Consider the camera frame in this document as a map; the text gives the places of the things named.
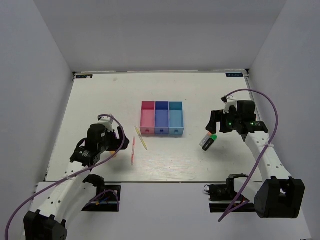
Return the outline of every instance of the pencil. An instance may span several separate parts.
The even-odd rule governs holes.
[[[140,138],[140,141],[141,141],[141,143],[143,144],[145,150],[148,150],[147,145],[146,145],[145,141],[143,140],[139,129],[138,129],[136,126],[134,126],[134,128],[135,128],[135,131],[136,131],[136,133],[138,134],[138,137]]]
[[[136,138],[135,138],[135,137],[133,137],[133,143],[132,143],[132,154],[131,154],[131,166],[133,166],[133,165],[134,165],[135,145],[136,145]]]

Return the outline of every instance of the black label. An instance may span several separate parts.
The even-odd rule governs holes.
[[[75,76],[76,79],[92,79],[93,75],[89,74],[89,75],[77,75]]]
[[[226,73],[227,78],[242,78],[244,75],[242,73]]]

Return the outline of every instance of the green cap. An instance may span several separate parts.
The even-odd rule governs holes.
[[[217,140],[217,138],[218,138],[218,136],[217,136],[217,135],[215,135],[215,134],[213,134],[210,138],[211,138],[211,139],[213,139],[213,141],[216,141],[216,140]]]

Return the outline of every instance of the white table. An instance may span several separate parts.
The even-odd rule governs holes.
[[[40,182],[37,192],[50,182]],[[261,219],[255,212],[210,213],[204,183],[123,183],[119,212],[80,212],[67,240],[301,240],[310,239],[302,210],[297,219]],[[31,211],[48,198],[36,197]]]
[[[229,174],[249,174],[255,160],[236,132],[218,133],[207,152],[199,146],[211,111],[224,108],[221,97],[243,88],[247,88],[243,77],[225,73],[114,73],[75,79],[46,180],[61,179],[76,144],[100,114],[113,114],[131,142],[116,158],[92,171],[106,182],[223,182]],[[250,100],[248,92],[235,97]],[[134,128],[140,125],[142,101],[182,101],[183,136],[145,137],[145,150]],[[101,158],[109,155],[106,152]],[[259,171],[253,180],[262,180]]]

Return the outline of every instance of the pink bin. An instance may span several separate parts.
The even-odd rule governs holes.
[[[140,131],[143,135],[155,134],[156,102],[143,101],[141,107]]]

